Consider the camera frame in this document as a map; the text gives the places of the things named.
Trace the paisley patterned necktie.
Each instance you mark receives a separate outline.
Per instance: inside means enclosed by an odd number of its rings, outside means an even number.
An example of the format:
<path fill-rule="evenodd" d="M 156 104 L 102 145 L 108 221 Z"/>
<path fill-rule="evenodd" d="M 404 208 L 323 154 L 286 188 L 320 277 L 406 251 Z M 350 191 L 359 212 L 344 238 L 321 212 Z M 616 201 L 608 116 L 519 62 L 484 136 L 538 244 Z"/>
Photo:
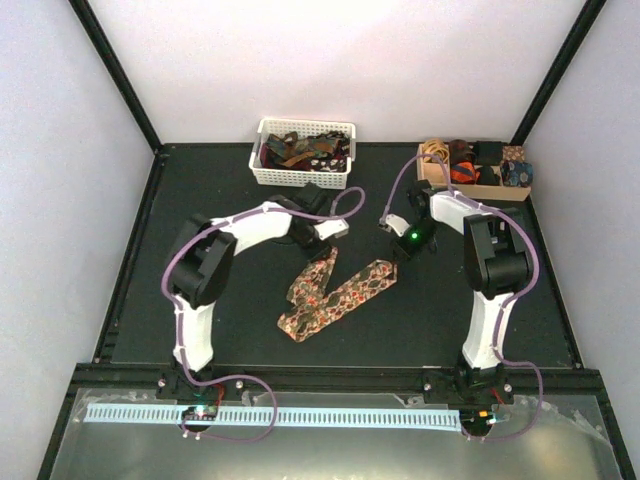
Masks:
<path fill-rule="evenodd" d="M 376 259 L 331 292 L 326 290 L 339 250 L 309 263 L 290 285 L 286 299 L 291 308 L 280 315 L 277 327 L 302 343 L 338 322 L 397 282 L 397 264 Z"/>

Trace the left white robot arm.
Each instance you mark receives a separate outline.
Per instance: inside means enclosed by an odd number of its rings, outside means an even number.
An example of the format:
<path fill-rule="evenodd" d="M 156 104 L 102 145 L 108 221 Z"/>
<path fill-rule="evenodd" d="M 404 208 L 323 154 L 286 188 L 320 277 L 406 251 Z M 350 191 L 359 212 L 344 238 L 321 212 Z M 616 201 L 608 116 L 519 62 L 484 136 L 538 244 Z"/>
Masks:
<path fill-rule="evenodd" d="M 313 183 L 292 197 L 274 195 L 251 209 L 221 218 L 194 215 L 184 224 L 160 280 L 173 305 L 173 357 L 184 370 L 179 386 L 193 399 L 207 397 L 215 376 L 213 316 L 235 257 L 267 241 L 287 237 L 312 257 L 325 253 L 328 240 L 348 231 L 335 213 L 321 214 L 326 192 Z"/>

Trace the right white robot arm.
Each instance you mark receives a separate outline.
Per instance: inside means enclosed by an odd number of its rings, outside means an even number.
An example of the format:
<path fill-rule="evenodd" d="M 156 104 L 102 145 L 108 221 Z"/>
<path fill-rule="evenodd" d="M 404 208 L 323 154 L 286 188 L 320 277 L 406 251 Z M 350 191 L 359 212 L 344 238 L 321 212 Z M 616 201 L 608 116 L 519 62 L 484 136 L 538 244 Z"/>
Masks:
<path fill-rule="evenodd" d="M 484 205 L 453 189 L 435 190 L 419 181 L 408 192 L 415 220 L 391 214 L 386 206 L 380 226 L 397 236 L 394 255 L 406 260 L 423 246 L 433 247 L 436 229 L 448 226 L 463 237 L 463 267 L 473 290 L 473 306 L 462 357 L 470 367 L 454 379 L 457 396 L 476 403 L 491 390 L 483 371 L 504 362 L 503 342 L 517 299 L 532 289 L 539 260 L 526 234 L 521 212 Z"/>

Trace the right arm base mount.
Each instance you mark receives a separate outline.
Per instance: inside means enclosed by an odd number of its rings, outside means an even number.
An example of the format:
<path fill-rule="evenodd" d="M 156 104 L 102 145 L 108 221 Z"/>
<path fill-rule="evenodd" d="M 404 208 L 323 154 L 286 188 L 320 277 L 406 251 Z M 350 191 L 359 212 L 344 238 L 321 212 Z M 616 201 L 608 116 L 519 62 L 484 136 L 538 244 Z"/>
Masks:
<path fill-rule="evenodd" d="M 426 403 L 451 408 L 480 408 L 493 404 L 512 404 L 513 394 L 505 390 L 507 378 L 499 369 L 428 369 L 422 375 Z"/>

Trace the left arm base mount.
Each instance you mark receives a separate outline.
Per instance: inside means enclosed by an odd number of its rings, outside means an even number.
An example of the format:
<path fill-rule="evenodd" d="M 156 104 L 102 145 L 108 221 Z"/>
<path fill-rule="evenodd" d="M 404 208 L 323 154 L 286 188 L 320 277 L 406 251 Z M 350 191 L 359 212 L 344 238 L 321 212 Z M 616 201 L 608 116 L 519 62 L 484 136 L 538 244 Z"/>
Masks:
<path fill-rule="evenodd" d="M 179 404 L 213 404 L 218 400 L 239 400 L 244 391 L 244 380 L 230 380 L 210 386 L 198 386 L 190 382 L 182 370 L 170 370 L 160 375 L 156 398 L 174 400 Z"/>

